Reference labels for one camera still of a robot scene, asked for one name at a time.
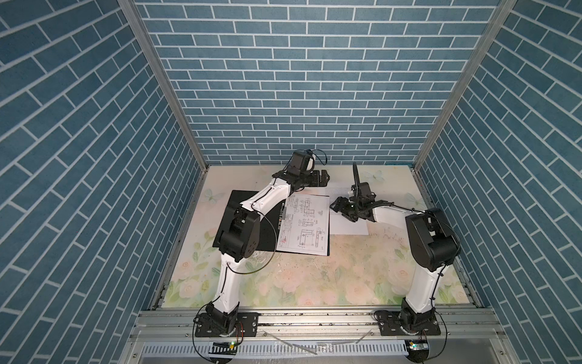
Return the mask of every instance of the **robotic arm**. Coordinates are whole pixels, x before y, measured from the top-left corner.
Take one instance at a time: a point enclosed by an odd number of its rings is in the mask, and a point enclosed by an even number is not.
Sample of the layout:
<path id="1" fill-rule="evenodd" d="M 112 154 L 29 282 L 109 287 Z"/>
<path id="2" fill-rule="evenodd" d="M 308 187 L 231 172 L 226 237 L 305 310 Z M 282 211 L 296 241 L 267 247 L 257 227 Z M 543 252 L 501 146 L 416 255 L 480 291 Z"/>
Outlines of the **robotic arm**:
<path id="1" fill-rule="evenodd" d="M 296 150 L 285 168 L 256 195 L 241 203 L 226 206 L 213 247 L 222 253 L 219 284 L 214 300 L 206 306 L 210 330 L 229 336 L 235 329 L 239 310 L 240 267 L 257 248 L 261 220 L 267 212 L 293 192 L 304 187 L 325 187 L 329 181 L 326 170 L 314 170 L 311 150 Z"/>
<path id="2" fill-rule="evenodd" d="M 433 296 L 439 277 L 453 264 L 459 254 L 460 242 L 455 241 L 455 232 L 442 210 L 413 211 L 398 207 L 393 202 L 376 201 L 376 195 L 370 191 L 368 183 L 360 183 L 355 163 L 353 171 L 355 184 L 349 199 L 338 197 L 330 208 L 341 212 L 350 221 L 363 218 L 406 227 L 417 266 L 410 291 L 402 300 L 399 322 L 409 334 L 429 330 L 436 322 Z"/>

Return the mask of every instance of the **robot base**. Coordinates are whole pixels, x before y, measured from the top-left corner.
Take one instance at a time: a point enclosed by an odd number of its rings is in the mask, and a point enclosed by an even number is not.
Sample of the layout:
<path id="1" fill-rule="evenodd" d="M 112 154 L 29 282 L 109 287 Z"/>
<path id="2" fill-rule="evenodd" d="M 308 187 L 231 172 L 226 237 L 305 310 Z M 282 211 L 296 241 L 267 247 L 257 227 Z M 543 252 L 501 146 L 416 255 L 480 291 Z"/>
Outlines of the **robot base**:
<path id="1" fill-rule="evenodd" d="M 378 321 L 380 327 L 380 335 L 382 336 L 397 336 L 397 335 L 419 335 L 419 331 L 408 332 L 402 327 L 400 322 L 401 311 L 386 311 L 378 310 L 374 312 L 374 317 Z M 426 336 L 439 336 L 441 329 L 437 323 L 437 318 L 432 313 L 432 319 L 427 321 L 423 327 L 423 334 Z"/>
<path id="2" fill-rule="evenodd" d="M 257 312 L 239 312 L 236 315 L 236 321 L 243 324 L 244 336 L 255 337 L 257 336 L 257 323 L 258 323 L 258 313 Z M 218 333 L 212 331 L 211 320 L 208 313 L 204 312 L 200 314 L 200 319 L 198 320 L 198 325 L 196 326 L 195 337 L 221 337 Z M 230 334 L 230 337 L 236 336 L 236 330 Z"/>

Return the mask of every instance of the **brick pattern wall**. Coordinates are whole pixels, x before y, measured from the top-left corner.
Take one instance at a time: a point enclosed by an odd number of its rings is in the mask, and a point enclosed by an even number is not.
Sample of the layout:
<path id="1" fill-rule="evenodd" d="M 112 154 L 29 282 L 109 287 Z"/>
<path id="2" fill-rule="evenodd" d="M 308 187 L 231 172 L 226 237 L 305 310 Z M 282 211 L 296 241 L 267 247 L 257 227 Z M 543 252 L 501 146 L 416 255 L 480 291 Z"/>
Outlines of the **brick pattern wall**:
<path id="1" fill-rule="evenodd" d="M 212 164 L 409 164 L 498 0 L 138 0 Z"/>
<path id="2" fill-rule="evenodd" d="M 198 174 L 115 0 L 0 2 L 0 362 L 117 360 Z"/>
<path id="3" fill-rule="evenodd" d="M 519 0 L 421 169 L 522 362 L 582 362 L 581 19 Z"/>

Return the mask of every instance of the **paper sheet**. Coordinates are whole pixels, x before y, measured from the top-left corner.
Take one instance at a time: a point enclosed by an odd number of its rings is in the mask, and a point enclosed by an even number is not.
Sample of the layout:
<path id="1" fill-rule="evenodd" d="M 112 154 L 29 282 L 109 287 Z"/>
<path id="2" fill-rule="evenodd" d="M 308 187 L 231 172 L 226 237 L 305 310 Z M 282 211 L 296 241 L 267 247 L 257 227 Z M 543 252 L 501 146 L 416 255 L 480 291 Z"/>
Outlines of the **paper sheet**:
<path id="1" fill-rule="evenodd" d="M 327 187 L 311 188 L 311 193 L 329 196 L 329 203 L 333 203 L 338 197 L 348 197 L 351 185 L 341 183 L 328 183 Z M 329 233 L 331 235 L 368 235 L 368 225 L 364 219 L 351 222 L 333 210 L 329 211 Z"/>
<path id="2" fill-rule="evenodd" d="M 287 198 L 277 250 L 328 254 L 329 197 L 293 194 Z"/>

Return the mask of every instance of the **flower print mat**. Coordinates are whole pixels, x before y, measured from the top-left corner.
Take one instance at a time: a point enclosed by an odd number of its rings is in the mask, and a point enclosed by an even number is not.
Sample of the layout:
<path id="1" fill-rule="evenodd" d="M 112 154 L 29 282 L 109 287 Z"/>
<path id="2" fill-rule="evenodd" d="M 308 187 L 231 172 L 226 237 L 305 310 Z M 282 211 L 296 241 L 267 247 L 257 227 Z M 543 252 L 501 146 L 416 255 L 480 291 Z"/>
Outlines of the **flower print mat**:
<path id="1" fill-rule="evenodd" d="M 212 166 L 196 205 L 163 308 L 200 307 L 218 285 L 220 252 L 214 235 L 234 189 L 261 190 L 280 165 Z M 352 184 L 351 165 L 328 165 L 331 181 Z M 360 179 L 379 199 L 425 208 L 407 166 L 361 165 Z M 306 188 L 302 193 L 309 193 Z M 330 256 L 276 253 L 256 274 L 245 275 L 240 305 L 254 307 L 399 305 L 410 289 L 415 262 L 405 230 L 367 221 L 369 235 L 331 235 Z M 255 252 L 245 271 L 263 266 L 270 252 Z M 454 269 L 439 283 L 437 303 L 468 303 Z"/>

